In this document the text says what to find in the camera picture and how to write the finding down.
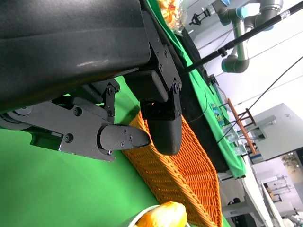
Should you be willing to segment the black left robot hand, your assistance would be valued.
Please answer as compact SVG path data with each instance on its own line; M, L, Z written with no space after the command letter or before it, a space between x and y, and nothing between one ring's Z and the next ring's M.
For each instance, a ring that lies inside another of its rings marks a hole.
M181 145L182 82L144 0L3 0L0 125L31 144L108 162Z

